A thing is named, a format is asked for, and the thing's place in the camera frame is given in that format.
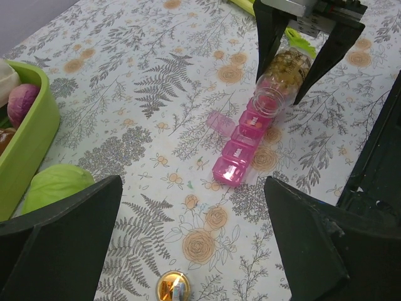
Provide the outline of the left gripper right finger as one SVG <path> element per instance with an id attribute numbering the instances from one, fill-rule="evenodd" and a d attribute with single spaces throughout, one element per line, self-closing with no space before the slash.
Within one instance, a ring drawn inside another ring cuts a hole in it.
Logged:
<path id="1" fill-rule="evenodd" d="M 264 195 L 291 300 L 400 300 L 400 225 L 267 177 Z"/>

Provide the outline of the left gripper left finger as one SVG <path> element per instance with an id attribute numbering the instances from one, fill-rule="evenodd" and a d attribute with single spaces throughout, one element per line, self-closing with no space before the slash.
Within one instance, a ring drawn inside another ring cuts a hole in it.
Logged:
<path id="1" fill-rule="evenodd" d="M 122 192 L 109 176 L 1 222 L 1 300 L 93 300 Z"/>

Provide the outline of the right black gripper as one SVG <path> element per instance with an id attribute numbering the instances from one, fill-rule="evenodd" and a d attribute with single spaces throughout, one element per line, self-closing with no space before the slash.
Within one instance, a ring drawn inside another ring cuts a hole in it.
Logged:
<path id="1" fill-rule="evenodd" d="M 300 103 L 309 89 L 337 63 L 360 37 L 365 25 L 359 23 L 367 6 L 361 1 L 287 1 L 256 0 L 253 4 L 258 30 L 258 72 L 256 80 L 263 75 L 276 55 L 286 27 L 316 37 L 320 32 L 329 34 L 318 52 L 302 86 L 294 100 Z M 336 17 L 346 23 L 336 23 Z"/>

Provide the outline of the clear pill bottle yellow capsules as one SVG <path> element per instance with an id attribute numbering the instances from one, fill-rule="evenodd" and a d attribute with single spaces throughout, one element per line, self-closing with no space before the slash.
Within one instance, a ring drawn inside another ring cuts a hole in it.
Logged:
<path id="1" fill-rule="evenodd" d="M 291 105 L 313 62 L 314 58 L 298 47 L 278 51 L 256 82 L 251 100 L 255 111 L 273 118 Z"/>

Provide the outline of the pink weekly pill organizer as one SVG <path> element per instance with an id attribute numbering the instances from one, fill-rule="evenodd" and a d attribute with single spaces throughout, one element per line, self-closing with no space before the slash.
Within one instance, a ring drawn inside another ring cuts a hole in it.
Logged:
<path id="1" fill-rule="evenodd" d="M 214 179 L 232 187 L 240 185 L 264 132 L 280 109 L 273 97 L 254 96 L 235 123 L 217 110 L 207 118 L 207 126 L 228 141 L 212 168 Z"/>

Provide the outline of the gold bottle cap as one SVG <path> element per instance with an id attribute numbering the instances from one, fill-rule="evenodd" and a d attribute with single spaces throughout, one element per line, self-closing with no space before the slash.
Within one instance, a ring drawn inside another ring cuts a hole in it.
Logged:
<path id="1" fill-rule="evenodd" d="M 157 300 L 190 300 L 191 286 L 187 276 L 180 271 L 164 273 L 157 281 Z"/>

